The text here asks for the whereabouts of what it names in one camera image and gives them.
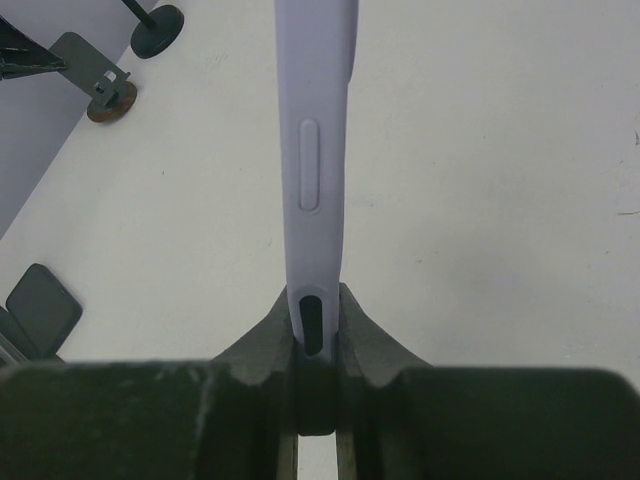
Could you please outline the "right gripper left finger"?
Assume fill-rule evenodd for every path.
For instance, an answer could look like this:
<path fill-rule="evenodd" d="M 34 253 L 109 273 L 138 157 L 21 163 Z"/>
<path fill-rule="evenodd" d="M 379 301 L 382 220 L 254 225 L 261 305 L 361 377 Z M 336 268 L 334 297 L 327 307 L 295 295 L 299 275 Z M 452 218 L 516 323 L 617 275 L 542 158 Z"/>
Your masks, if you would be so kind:
<path fill-rule="evenodd" d="M 293 335 L 279 297 L 211 360 L 1 372 L 5 479 L 293 479 Z"/>

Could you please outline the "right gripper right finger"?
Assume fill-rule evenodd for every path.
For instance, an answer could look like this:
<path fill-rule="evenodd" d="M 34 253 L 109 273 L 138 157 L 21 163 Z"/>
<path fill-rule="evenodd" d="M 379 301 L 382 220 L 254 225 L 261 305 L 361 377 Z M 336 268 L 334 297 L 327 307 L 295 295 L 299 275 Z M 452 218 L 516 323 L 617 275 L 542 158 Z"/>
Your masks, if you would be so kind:
<path fill-rule="evenodd" d="M 435 367 L 340 290 L 342 479 L 635 479 L 639 395 L 591 368 Z"/>

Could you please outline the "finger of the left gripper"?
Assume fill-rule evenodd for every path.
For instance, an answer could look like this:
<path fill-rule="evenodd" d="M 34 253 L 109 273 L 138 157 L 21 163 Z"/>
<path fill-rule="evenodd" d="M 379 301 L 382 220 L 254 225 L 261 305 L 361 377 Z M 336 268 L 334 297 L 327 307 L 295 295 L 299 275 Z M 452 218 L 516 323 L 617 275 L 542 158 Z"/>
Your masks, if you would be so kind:
<path fill-rule="evenodd" d="M 0 19 L 1 79 L 17 79 L 62 71 L 65 61 L 26 36 L 4 18 Z"/>

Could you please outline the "wooden base wedge phone stand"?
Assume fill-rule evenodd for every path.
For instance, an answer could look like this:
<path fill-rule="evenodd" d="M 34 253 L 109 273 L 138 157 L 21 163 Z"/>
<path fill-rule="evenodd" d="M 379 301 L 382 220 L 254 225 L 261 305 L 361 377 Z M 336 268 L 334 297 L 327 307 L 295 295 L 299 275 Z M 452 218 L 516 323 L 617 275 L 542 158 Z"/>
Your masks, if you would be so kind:
<path fill-rule="evenodd" d="M 65 32 L 50 47 L 66 67 L 60 74 L 91 98 L 86 109 L 94 123 L 122 118 L 134 105 L 138 89 L 121 70 L 79 34 Z"/>

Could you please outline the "black clamp phone stand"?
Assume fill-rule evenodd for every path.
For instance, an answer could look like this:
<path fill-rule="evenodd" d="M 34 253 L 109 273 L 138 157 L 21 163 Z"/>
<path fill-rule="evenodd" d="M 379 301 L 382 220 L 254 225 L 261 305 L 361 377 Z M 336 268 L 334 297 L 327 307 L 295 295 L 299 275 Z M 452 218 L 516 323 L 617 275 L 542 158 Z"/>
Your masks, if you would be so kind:
<path fill-rule="evenodd" d="M 139 20 L 130 38 L 133 53 L 140 59 L 150 59 L 165 51 L 181 33 L 184 14 L 174 5 L 163 5 L 147 12 L 138 1 L 122 3 Z"/>

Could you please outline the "black phone lilac case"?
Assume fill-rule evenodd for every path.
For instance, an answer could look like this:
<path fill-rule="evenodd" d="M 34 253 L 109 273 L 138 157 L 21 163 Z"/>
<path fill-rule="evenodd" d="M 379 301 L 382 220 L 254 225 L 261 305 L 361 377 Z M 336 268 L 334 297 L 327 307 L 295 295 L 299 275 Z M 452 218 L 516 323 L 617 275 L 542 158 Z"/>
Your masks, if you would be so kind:
<path fill-rule="evenodd" d="M 335 429 L 336 357 L 355 1 L 275 4 L 286 293 L 302 436 Z"/>

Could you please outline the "black phone dark case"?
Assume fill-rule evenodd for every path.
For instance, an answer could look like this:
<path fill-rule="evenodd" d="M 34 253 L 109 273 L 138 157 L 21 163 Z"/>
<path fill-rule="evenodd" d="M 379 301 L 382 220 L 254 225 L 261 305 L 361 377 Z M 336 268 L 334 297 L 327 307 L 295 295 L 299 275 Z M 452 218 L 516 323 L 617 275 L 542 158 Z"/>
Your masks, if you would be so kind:
<path fill-rule="evenodd" d="M 11 333 L 27 347 L 30 359 L 53 358 L 80 320 L 79 301 L 46 266 L 27 268 L 6 300 Z"/>

